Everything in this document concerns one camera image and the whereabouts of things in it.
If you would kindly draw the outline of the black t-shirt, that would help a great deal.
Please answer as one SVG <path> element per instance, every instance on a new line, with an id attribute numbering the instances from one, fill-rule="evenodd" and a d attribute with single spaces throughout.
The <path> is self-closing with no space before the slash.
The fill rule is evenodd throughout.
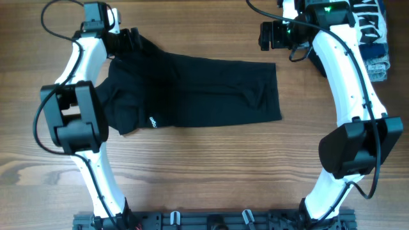
<path id="1" fill-rule="evenodd" d="M 96 87 L 110 127 L 221 127 L 279 121 L 274 63 L 228 61 L 166 52 L 138 30 L 134 50 L 118 54 Z"/>

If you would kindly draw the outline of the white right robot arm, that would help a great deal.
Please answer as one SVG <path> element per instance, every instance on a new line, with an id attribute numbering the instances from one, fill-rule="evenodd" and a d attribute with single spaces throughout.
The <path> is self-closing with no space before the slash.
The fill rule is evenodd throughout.
<path id="1" fill-rule="evenodd" d="M 306 47 L 315 53 L 334 98 L 337 128 L 319 143 L 322 171 L 302 199 L 300 229 L 331 227 L 341 221 L 340 206 L 360 180 L 373 175 L 370 199 L 380 169 L 403 133 L 399 117 L 390 117 L 371 84 L 359 50 L 356 20 L 349 1 L 279 1 L 282 16 L 261 25 L 262 50 Z"/>

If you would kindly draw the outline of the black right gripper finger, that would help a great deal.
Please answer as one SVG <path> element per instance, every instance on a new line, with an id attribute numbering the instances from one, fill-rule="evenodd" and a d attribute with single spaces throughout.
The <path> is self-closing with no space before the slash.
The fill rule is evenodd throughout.
<path id="1" fill-rule="evenodd" d="M 272 34 L 272 23 L 262 22 L 260 24 L 260 35 L 271 35 Z"/>
<path id="2" fill-rule="evenodd" d="M 270 50 L 270 35 L 268 33 L 261 33 L 258 38 L 258 43 L 261 51 Z"/>

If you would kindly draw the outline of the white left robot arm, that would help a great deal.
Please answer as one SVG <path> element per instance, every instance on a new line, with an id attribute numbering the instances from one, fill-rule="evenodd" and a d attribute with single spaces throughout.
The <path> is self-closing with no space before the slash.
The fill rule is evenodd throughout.
<path id="1" fill-rule="evenodd" d="M 120 30 L 120 14 L 107 3 L 81 3 L 85 19 L 67 40 L 72 54 L 54 84 L 42 86 L 41 103 L 33 119 L 33 136 L 39 147 L 38 120 L 44 114 L 59 155 L 76 164 L 93 202 L 90 229 L 141 229 L 114 178 L 106 150 L 109 126 L 96 95 L 95 84 L 107 59 L 133 50 L 131 36 Z"/>

